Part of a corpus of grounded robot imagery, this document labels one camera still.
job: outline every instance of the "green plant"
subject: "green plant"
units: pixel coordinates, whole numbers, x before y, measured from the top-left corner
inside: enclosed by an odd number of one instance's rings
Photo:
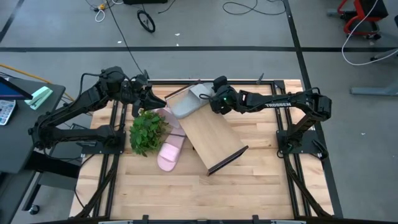
[[[152,111],[143,112],[130,127],[130,143],[132,150],[139,155],[147,157],[147,152],[158,151],[165,127],[168,125],[164,117]]]

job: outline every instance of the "calculator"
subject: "calculator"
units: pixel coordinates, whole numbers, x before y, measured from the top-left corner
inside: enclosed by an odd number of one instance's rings
[[[0,125],[6,125],[17,105],[15,100],[0,100]]]

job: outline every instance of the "wooden table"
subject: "wooden table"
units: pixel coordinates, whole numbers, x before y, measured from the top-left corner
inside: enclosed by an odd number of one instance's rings
[[[300,80],[285,80],[287,92],[302,91]],[[154,93],[160,97],[178,90],[181,85],[154,85]],[[243,89],[270,95],[269,85],[235,85]],[[91,128],[109,124],[112,103],[96,111]],[[206,176],[207,168],[198,154],[185,141],[180,159],[172,172],[164,172],[157,166],[156,154],[138,156],[131,151],[129,127],[132,125],[132,107],[126,118],[126,149],[119,160],[111,219],[141,219],[149,215],[151,220],[188,219],[260,219],[293,218],[284,162],[276,156],[277,121],[275,110],[225,115],[249,149],[232,163],[215,174]],[[293,122],[303,113],[291,108]],[[287,127],[284,114],[284,127]],[[87,203],[98,185],[102,155],[95,155],[82,167],[77,183],[77,194]],[[321,162],[310,155],[300,155],[307,188],[318,203],[333,213]],[[300,214],[303,203],[296,188]],[[104,213],[107,190],[102,197],[100,215]],[[70,215],[81,210],[74,198]]]

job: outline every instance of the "concrete floor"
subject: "concrete floor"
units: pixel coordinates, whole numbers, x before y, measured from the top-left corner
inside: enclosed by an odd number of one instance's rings
[[[98,4],[100,0],[89,0]],[[127,5],[112,7],[124,36],[132,47],[259,46],[294,47],[285,14],[265,16],[255,12],[232,16],[222,10],[223,0],[177,0],[168,4],[148,4],[147,12],[156,23],[156,32],[147,33],[136,19],[137,9]],[[251,1],[240,1],[251,4]],[[353,38],[348,47],[398,47],[394,16],[398,2],[384,0],[390,16],[380,22],[383,38],[371,42]],[[325,11],[339,0],[290,0],[297,35],[302,47],[341,47],[345,41],[343,21],[327,17]],[[0,27],[8,20],[15,0],[0,2]],[[259,1],[259,9],[271,13],[283,10],[281,2]],[[121,66],[134,76],[138,69],[128,52],[48,52],[48,47],[123,47],[124,43],[109,11],[103,22],[81,0],[25,0],[7,34],[0,42],[0,62],[66,86],[76,97],[80,75],[98,73],[102,68]],[[5,47],[37,47],[37,51],[2,52]],[[151,78],[264,78],[301,79],[295,52],[273,51],[151,51],[133,52]],[[367,62],[374,53],[348,53],[354,62]],[[336,188],[345,218],[398,221],[398,153],[394,129],[396,98],[354,96],[352,86],[386,86],[395,79],[398,61],[387,59],[364,67],[347,64],[340,53],[304,52],[312,86],[318,86],[333,100],[332,118],[322,124],[330,152]],[[88,77],[83,89],[94,84]],[[73,122],[90,125],[83,115]],[[13,223],[31,223],[67,218],[73,192],[43,188],[36,204],[36,216],[18,212]]]

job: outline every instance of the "wooden board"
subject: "wooden board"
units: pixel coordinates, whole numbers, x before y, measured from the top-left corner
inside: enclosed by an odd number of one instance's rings
[[[167,98],[167,105],[173,108],[188,92],[189,89],[185,89]],[[224,116],[211,110],[210,104],[179,119],[179,122],[208,170],[219,166],[225,159],[246,146]]]
[[[302,91],[300,80],[285,80],[287,91]],[[270,95],[268,85],[235,85],[243,89]],[[181,86],[154,86],[154,93],[164,98]],[[96,111],[91,128],[109,124],[112,102]],[[111,212],[112,219],[141,219],[149,215],[154,220],[170,219],[261,219],[293,218],[289,188],[282,159],[276,156],[277,130],[273,109],[258,113],[225,115],[232,129],[249,149],[232,163],[207,177],[207,168],[199,155],[192,150],[190,141],[185,141],[180,159],[172,172],[160,170],[156,154],[138,156],[129,145],[129,127],[132,125],[131,105],[126,118],[126,150],[119,161],[118,176]],[[292,108],[293,122],[303,113]],[[83,204],[93,195],[100,174],[101,155],[94,156],[81,169],[76,192]],[[300,155],[305,183],[318,203],[333,213],[321,162],[309,155]],[[303,215],[301,196],[297,200]],[[100,214],[104,211],[104,198]],[[74,198],[70,215],[81,210]]]

